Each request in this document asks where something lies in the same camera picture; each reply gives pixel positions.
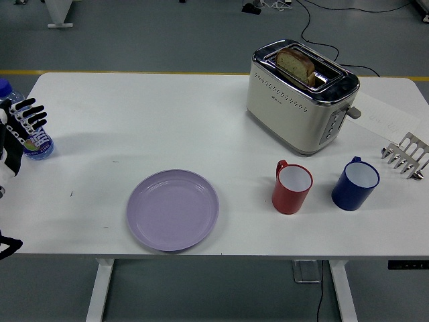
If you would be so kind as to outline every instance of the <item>mug rim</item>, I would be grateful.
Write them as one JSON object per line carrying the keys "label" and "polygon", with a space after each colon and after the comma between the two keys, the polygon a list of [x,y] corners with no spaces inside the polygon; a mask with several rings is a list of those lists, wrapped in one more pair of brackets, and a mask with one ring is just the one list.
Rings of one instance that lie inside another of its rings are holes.
{"label": "mug rim", "polygon": [[[307,189],[305,189],[305,190],[301,190],[301,191],[295,191],[295,190],[292,190],[292,189],[289,189],[288,187],[286,187],[282,182],[281,182],[281,180],[280,180],[280,173],[282,172],[282,170],[284,170],[284,169],[286,169],[287,167],[289,167],[289,166],[295,166],[295,167],[298,167],[298,168],[301,168],[302,170],[304,170],[305,172],[307,172],[307,174],[309,175],[309,177],[310,177],[310,185],[308,186],[308,188]],[[280,185],[283,187],[283,188],[285,188],[286,190],[288,190],[288,191],[290,191],[291,193],[305,193],[306,191],[309,191],[310,189],[311,189],[311,187],[313,186],[313,176],[312,176],[312,174],[311,174],[311,172],[307,169],[307,168],[305,168],[304,166],[301,166],[301,165],[299,165],[299,164],[287,164],[286,166],[284,166],[282,169],[280,169],[279,170],[279,172],[277,173],[277,179],[278,179],[278,182],[280,183]]]}
{"label": "mug rim", "polygon": [[[360,186],[360,185],[354,183],[352,180],[350,180],[349,176],[347,176],[346,169],[347,169],[348,166],[350,166],[351,164],[355,164],[355,163],[365,164],[366,166],[369,166],[375,172],[375,174],[377,175],[377,182],[373,186]],[[362,188],[362,189],[374,189],[380,183],[380,174],[378,173],[377,169],[373,165],[369,164],[368,162],[362,161],[362,160],[359,160],[359,161],[350,161],[344,167],[344,173],[345,173],[345,176],[346,176],[346,178],[347,178],[348,181],[350,181],[355,186],[358,186],[359,188]]]}

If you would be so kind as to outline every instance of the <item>robotic arm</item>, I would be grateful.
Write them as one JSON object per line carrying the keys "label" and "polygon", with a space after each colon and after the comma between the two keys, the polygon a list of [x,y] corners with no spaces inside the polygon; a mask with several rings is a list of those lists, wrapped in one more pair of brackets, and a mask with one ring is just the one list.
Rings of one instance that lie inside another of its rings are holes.
{"label": "robotic arm", "polygon": [[[25,140],[46,124],[44,106],[33,107],[35,102],[35,99],[26,99],[12,105],[7,99],[0,104],[0,198],[5,194],[7,181],[16,176],[21,168]],[[22,246],[21,240],[2,236],[0,231],[1,243],[9,247],[0,252],[0,260]]]}

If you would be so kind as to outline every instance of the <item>toaster lever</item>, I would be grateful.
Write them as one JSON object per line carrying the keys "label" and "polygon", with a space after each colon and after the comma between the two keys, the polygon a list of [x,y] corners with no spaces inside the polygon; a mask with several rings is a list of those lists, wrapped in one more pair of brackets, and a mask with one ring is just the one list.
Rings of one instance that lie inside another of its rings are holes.
{"label": "toaster lever", "polygon": [[362,112],[360,112],[356,107],[352,106],[347,110],[347,115],[352,119],[358,119],[362,115]]}

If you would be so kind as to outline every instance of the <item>paper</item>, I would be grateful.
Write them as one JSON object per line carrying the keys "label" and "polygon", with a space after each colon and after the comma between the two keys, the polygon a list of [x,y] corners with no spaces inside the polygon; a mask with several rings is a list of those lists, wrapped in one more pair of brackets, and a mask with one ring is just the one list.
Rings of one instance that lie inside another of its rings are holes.
{"label": "paper", "polygon": [[357,94],[353,106],[362,112],[362,116],[358,119],[348,117],[349,121],[397,144],[420,123],[417,117],[362,92]]}

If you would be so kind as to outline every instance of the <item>toaster vent holes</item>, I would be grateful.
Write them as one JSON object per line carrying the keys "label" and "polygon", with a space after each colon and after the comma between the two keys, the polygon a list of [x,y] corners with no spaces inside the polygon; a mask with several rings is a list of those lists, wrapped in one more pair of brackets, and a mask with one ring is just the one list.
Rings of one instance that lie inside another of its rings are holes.
{"label": "toaster vent holes", "polygon": [[289,104],[294,105],[299,110],[303,112],[307,112],[307,108],[302,106],[302,104],[299,104],[297,101],[295,101],[293,98],[289,97],[287,94],[282,92],[281,90],[277,89],[275,86],[273,86],[269,81],[265,80],[261,75],[258,75],[257,73],[254,74],[255,78],[257,78],[259,81],[261,81],[263,84],[265,84],[266,87],[271,89],[274,93],[277,93],[277,95],[280,95],[283,99],[286,100]]}

